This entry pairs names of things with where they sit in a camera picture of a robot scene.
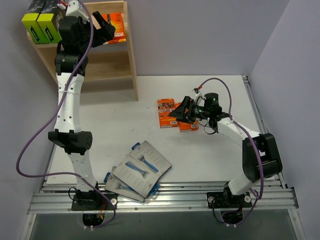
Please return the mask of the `black green razor box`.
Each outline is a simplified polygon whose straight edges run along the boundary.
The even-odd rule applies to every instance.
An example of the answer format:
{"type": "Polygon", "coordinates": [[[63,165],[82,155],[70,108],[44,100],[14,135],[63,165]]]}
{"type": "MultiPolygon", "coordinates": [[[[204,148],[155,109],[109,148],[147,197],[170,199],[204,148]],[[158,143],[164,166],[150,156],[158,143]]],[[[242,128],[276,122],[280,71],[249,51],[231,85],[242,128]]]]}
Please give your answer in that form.
{"type": "Polygon", "coordinates": [[[35,44],[44,44],[47,42],[47,39],[38,24],[38,18],[44,4],[45,0],[33,0],[21,20],[35,44]]]}
{"type": "Polygon", "coordinates": [[[57,0],[47,0],[37,19],[41,30],[49,43],[57,44],[61,41],[59,33],[59,20],[64,16],[63,11],[58,7],[57,0]]]}

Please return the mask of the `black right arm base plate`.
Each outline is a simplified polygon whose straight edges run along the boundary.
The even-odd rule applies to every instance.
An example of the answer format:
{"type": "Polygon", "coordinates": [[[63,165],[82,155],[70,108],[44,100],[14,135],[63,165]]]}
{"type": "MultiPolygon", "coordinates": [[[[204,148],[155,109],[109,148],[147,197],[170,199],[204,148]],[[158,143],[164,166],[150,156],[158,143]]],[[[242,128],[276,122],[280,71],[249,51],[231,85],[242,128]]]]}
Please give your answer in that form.
{"type": "Polygon", "coordinates": [[[241,195],[227,196],[222,191],[207,192],[207,204],[210,209],[238,209],[252,207],[252,200],[249,192],[241,195]]]}

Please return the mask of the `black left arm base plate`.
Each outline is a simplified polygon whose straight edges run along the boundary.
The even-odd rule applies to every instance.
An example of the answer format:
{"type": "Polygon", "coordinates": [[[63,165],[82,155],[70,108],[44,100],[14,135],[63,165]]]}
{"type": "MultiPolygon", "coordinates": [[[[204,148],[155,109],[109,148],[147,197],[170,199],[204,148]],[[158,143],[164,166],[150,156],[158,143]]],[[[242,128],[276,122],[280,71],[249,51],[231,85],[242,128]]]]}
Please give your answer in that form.
{"type": "Polygon", "coordinates": [[[117,200],[118,195],[113,193],[104,194],[105,197],[102,197],[95,191],[88,191],[88,192],[77,192],[72,198],[72,211],[99,211],[99,210],[112,210],[116,209],[116,203],[111,204],[109,203],[106,198],[110,201],[112,199],[117,200]]]}

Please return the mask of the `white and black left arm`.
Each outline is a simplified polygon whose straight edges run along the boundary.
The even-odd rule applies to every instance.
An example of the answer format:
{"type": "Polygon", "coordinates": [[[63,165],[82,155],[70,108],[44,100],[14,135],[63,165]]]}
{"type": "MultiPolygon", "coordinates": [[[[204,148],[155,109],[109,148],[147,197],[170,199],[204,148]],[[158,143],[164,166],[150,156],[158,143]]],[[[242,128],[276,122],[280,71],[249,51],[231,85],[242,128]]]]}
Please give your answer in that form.
{"type": "Polygon", "coordinates": [[[91,30],[88,20],[81,16],[66,16],[59,20],[61,41],[54,60],[61,108],[48,139],[64,149],[74,172],[79,175],[72,198],[73,211],[98,210],[106,205],[104,198],[94,190],[98,183],[89,158],[93,135],[81,129],[80,95],[88,64],[85,52],[90,39],[93,40],[92,47],[101,46],[114,38],[116,29],[98,11],[92,15],[100,25],[99,29],[91,30]]]}

